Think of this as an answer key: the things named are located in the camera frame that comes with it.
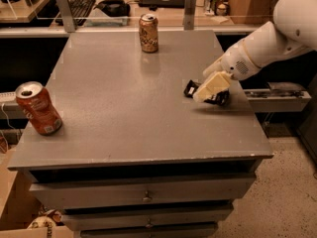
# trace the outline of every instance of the keyboard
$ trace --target keyboard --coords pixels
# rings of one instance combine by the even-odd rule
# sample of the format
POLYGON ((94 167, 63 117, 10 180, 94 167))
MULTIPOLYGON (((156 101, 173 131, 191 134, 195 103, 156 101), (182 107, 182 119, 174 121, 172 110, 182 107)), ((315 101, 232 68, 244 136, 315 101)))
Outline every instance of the keyboard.
POLYGON ((16 99, 16 93, 14 91, 0 92, 0 103, 14 101, 16 99))
MULTIPOLYGON (((72 12, 72 16, 77 23, 77 26, 82 26, 86 21, 86 17, 89 16, 92 8, 95 5, 96 0, 70 0, 69 6, 72 12)), ((60 13, 58 13, 55 21, 62 25, 62 19, 60 13)))

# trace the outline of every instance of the drawer knob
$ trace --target drawer knob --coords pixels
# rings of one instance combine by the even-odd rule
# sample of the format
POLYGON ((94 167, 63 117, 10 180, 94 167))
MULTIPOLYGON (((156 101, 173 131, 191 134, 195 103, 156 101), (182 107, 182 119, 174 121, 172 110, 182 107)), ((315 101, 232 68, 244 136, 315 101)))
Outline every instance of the drawer knob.
POLYGON ((149 192, 148 191, 146 191, 145 197, 143 197, 142 201, 143 202, 151 202, 152 201, 152 198, 149 196, 149 192))
POLYGON ((151 224, 151 220, 148 220, 148 224, 146 225, 147 228, 153 228, 154 226, 151 224))

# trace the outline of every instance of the cabinet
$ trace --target cabinet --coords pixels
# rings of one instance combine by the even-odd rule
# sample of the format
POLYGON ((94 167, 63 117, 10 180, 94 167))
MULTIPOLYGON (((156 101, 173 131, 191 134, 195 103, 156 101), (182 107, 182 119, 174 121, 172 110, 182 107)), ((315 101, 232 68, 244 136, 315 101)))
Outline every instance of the cabinet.
POLYGON ((183 95, 222 54, 212 31, 71 34, 48 82, 61 129, 29 126, 9 164, 80 237, 207 237, 272 151, 239 82, 227 106, 183 95))

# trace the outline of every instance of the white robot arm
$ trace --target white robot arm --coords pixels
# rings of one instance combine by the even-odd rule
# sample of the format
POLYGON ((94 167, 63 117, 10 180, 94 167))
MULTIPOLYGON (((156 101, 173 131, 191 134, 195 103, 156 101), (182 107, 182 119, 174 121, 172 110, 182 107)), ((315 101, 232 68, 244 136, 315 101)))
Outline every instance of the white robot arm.
POLYGON ((244 80, 277 60, 289 60, 317 51, 317 0, 279 0, 272 22, 267 22, 229 47, 207 67, 207 79, 194 99, 203 102, 225 90, 230 80, 244 80))

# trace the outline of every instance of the can lid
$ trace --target can lid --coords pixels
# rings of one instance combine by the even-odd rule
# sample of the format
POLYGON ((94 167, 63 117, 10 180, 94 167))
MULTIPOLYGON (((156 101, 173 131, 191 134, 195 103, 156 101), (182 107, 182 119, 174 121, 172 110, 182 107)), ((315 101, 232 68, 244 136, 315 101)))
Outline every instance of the can lid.
POLYGON ((144 20, 144 21, 153 21, 156 18, 157 18, 157 16, 154 15, 154 14, 151 14, 151 13, 144 14, 144 15, 141 16, 141 19, 144 20))
POLYGON ((35 82, 35 81, 26 82, 21 84, 16 89, 16 96, 18 98, 28 99, 38 95, 42 89, 43 89, 43 86, 38 82, 35 82))

